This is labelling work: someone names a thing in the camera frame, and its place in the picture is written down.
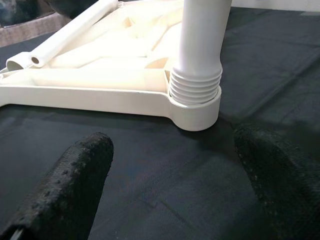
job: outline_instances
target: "textured black rubber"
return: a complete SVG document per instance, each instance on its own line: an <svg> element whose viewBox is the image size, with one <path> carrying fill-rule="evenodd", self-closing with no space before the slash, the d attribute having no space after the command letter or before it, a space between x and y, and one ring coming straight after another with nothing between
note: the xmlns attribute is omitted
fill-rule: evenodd
<svg viewBox="0 0 320 240"><path fill-rule="evenodd" d="M240 161L281 240L320 239L320 163L278 134L239 125Z"/></svg>
<svg viewBox="0 0 320 240"><path fill-rule="evenodd" d="M111 139L99 132L69 147L18 208L0 239L22 229L24 239L87 240L113 154Z"/></svg>

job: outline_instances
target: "white tube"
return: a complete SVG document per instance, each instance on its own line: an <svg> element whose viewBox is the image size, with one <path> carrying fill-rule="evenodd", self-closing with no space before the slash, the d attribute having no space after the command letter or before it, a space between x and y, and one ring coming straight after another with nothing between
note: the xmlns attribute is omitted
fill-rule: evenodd
<svg viewBox="0 0 320 240"><path fill-rule="evenodd" d="M89 29L107 13L114 11L118 7L118 0L98 0L87 10L49 37L46 41L36 47L27 55L19 58L15 57L11 62L7 61L9 71L26 68L34 65L43 67L49 60L55 57L67 44L77 36Z"/></svg>
<svg viewBox="0 0 320 240"><path fill-rule="evenodd" d="M27 69L32 66L32 61L30 60L30 52L23 51L10 57L6 61L6 67L8 70L15 71L21 69Z"/></svg>
<svg viewBox="0 0 320 240"><path fill-rule="evenodd" d="M185 105L215 98L222 75L221 47L232 0L185 0L178 57L170 95Z"/></svg>

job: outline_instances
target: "black fabric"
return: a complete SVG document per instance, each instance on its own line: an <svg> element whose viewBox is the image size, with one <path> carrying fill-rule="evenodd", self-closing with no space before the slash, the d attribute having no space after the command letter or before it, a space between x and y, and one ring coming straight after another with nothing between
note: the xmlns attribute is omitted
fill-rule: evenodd
<svg viewBox="0 0 320 240"><path fill-rule="evenodd" d="M238 126L234 144L279 239L320 239L320 163L255 125Z"/></svg>
<svg viewBox="0 0 320 240"><path fill-rule="evenodd" d="M70 146L19 205L0 239L22 228L33 240L87 240L113 155L112 140L101 132Z"/></svg>
<svg viewBox="0 0 320 240"><path fill-rule="evenodd" d="M221 53L220 118L205 131L186 132L161 117L2 107L0 226L67 146L103 132L114 160L90 240L276 239L234 151L232 124L269 127L319 157L319 21L233 8ZM24 47L0 48L1 61L2 52Z"/></svg>

